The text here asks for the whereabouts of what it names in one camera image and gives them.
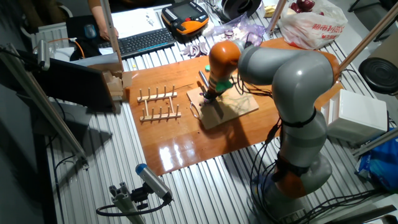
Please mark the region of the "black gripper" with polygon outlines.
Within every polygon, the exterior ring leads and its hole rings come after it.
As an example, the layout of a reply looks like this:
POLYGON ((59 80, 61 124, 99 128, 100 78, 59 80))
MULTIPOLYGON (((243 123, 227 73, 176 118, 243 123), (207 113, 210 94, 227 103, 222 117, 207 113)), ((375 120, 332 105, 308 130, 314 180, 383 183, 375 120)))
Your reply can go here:
POLYGON ((215 99, 218 96, 221 96, 222 94, 223 94, 222 92, 218 93, 214 89, 211 89, 211 88, 207 89, 207 91, 203 94, 203 96, 204 96, 203 104, 204 105, 207 105, 207 104, 214 105, 215 99))

